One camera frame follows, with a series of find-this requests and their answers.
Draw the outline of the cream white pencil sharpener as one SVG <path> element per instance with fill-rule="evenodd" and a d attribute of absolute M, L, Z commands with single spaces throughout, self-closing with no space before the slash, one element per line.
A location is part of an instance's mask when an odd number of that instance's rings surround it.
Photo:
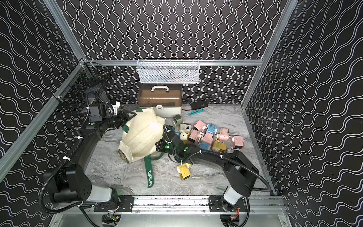
<path fill-rule="evenodd" d="M 179 132 L 185 132 L 185 133 L 190 133 L 190 131 L 192 130 L 192 126 L 190 124 L 180 124 L 179 125 Z"/>

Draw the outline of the pink boxy pencil sharpener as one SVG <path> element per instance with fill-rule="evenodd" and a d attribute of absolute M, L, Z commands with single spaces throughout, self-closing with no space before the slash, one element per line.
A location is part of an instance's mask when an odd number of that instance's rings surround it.
<path fill-rule="evenodd" d="M 196 129 L 192 129 L 188 140 L 192 143 L 198 143 L 200 138 L 200 132 Z"/>

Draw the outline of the green pencil sharpener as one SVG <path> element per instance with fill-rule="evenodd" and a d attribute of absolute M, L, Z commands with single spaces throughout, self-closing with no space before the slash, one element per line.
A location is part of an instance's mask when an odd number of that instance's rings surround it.
<path fill-rule="evenodd" d="M 174 115 L 173 116 L 173 124 L 174 126 L 180 126 L 181 124 L 183 124 L 184 121 L 183 121 L 183 118 L 180 114 L 177 114 L 177 115 Z"/>

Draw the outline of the cream tote bag green handles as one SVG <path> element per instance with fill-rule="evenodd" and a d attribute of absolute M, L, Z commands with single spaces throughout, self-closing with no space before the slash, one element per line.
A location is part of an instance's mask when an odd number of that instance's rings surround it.
<path fill-rule="evenodd" d="M 139 108 L 132 111 L 135 116 L 123 126 L 123 136 L 118 153 L 127 163 L 143 160 L 147 175 L 147 187 L 154 185 L 152 161 L 162 158 L 152 157 L 156 152 L 156 143 L 163 137 L 165 118 L 157 116 L 153 108 Z"/>

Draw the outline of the yellow square pencil sharpener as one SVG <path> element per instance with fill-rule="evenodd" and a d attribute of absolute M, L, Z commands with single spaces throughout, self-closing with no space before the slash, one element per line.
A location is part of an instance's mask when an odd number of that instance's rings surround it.
<path fill-rule="evenodd" d="M 191 167 L 192 166 L 190 163 L 184 163 L 182 165 L 179 165 L 176 168 L 177 172 L 179 173 L 179 176 L 182 180 L 188 179 L 191 176 L 191 172 L 190 172 Z"/>

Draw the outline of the teal blue small sharpener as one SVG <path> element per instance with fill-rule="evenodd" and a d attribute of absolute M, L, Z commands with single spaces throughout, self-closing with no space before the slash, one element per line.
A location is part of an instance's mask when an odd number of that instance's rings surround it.
<path fill-rule="evenodd" d="M 209 144 L 208 144 L 208 143 L 206 143 L 206 142 L 202 142 L 202 143 L 199 145 L 199 147 L 200 147 L 201 149 L 203 149 L 203 150 L 210 150 L 211 145 L 209 145 Z"/>

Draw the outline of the blue square pencil sharpener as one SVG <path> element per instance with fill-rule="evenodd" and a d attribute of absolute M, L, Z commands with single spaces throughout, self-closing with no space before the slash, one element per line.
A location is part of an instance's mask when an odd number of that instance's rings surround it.
<path fill-rule="evenodd" d="M 218 131 L 217 126 L 215 126 L 214 124 L 208 124 L 206 127 L 206 132 L 212 135 L 216 135 L 217 131 Z"/>

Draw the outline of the olive yellow square sharpener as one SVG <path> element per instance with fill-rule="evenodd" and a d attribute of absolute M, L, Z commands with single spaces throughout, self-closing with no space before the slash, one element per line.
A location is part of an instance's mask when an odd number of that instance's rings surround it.
<path fill-rule="evenodd" d="M 227 145 L 219 140 L 214 141 L 212 148 L 212 151 L 219 152 L 219 153 L 225 153 L 227 150 Z"/>

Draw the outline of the pink round pencil sharpener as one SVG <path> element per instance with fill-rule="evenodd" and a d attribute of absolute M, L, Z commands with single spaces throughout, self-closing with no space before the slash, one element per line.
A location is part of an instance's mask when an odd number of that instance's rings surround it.
<path fill-rule="evenodd" d="M 219 141 L 228 141 L 230 139 L 229 130 L 227 128 L 221 128 L 220 132 L 216 135 L 216 139 Z"/>

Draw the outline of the pink square pencil sharpener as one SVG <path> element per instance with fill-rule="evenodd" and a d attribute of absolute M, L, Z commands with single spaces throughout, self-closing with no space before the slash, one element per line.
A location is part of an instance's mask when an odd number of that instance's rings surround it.
<path fill-rule="evenodd" d="M 242 136 L 233 136 L 231 141 L 233 149 L 241 149 L 244 147 L 244 138 Z"/>

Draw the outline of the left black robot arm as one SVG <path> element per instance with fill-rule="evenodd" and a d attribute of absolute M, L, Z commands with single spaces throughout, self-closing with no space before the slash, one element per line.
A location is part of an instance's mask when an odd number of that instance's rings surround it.
<path fill-rule="evenodd" d="M 135 112 L 121 109 L 117 115 L 88 122 L 76 131 L 74 146 L 56 167 L 43 175 L 44 184 L 38 197 L 42 212 L 57 214 L 73 207 L 85 208 L 87 205 L 101 205 L 107 211 L 119 208 L 116 189 L 93 185 L 84 169 L 103 135 L 123 128 L 136 115 Z"/>

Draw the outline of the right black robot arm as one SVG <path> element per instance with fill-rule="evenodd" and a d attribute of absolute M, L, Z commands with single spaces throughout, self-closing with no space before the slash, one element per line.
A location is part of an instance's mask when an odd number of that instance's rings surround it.
<path fill-rule="evenodd" d="M 259 173 L 257 167 L 240 151 L 220 153 L 202 149 L 194 144 L 184 144 L 174 133 L 168 132 L 155 143 L 156 151 L 173 155 L 181 164 L 199 164 L 220 169 L 226 176 L 229 186 L 225 190 L 222 202 L 236 205 L 251 192 L 271 192 L 271 187 Z"/>

